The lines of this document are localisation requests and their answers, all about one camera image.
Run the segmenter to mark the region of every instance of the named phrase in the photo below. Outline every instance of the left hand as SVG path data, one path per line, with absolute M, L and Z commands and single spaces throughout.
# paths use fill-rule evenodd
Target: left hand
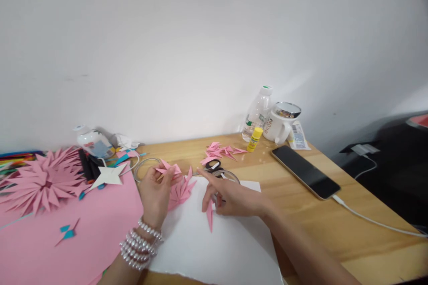
M 139 184 L 141 201 L 143 202 L 143 221 L 154 228 L 160 230 L 168 213 L 169 194 L 171 186 L 181 179 L 173 179 L 175 169 L 169 168 L 160 180 L 161 173 L 156 168 L 165 168 L 162 164 L 150 167 Z

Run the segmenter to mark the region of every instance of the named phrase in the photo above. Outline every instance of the yellow glue stick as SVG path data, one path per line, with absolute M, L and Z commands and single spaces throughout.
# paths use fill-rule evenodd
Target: yellow glue stick
M 248 144 L 248 147 L 247 147 L 247 151 L 248 152 L 253 152 L 254 151 L 255 146 L 259 142 L 259 139 L 260 139 L 262 133 L 263 133 L 263 129 L 261 129 L 261 128 L 254 128 L 253 135 L 251 136 L 250 143 Z

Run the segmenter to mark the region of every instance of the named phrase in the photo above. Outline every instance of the mug lid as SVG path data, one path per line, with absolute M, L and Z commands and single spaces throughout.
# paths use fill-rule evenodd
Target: mug lid
M 283 118 L 297 118 L 302 109 L 290 102 L 277 102 L 272 107 L 272 112 Z

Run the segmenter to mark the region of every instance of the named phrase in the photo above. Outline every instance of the white paper sheet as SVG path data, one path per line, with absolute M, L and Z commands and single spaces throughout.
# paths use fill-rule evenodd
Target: white paper sheet
M 224 217 L 214 212 L 213 233 L 202 210 L 207 180 L 198 182 L 191 197 L 168 213 L 165 242 L 149 269 L 180 274 L 207 284 L 283 284 L 269 229 L 258 217 Z M 258 182 L 241 181 L 260 191 Z

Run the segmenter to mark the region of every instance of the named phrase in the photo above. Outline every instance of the bottle cap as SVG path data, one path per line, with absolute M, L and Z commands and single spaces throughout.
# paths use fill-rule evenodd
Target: bottle cap
M 271 86 L 263 86 L 260 88 L 260 94 L 263 96 L 270 96 L 273 92 L 273 88 Z
M 254 138 L 260 138 L 262 133 L 263 133 L 263 129 L 257 127 L 257 128 L 254 128 L 253 136 Z
M 73 130 L 77 133 L 77 135 L 86 134 L 91 129 L 86 125 L 79 125 L 73 128 Z

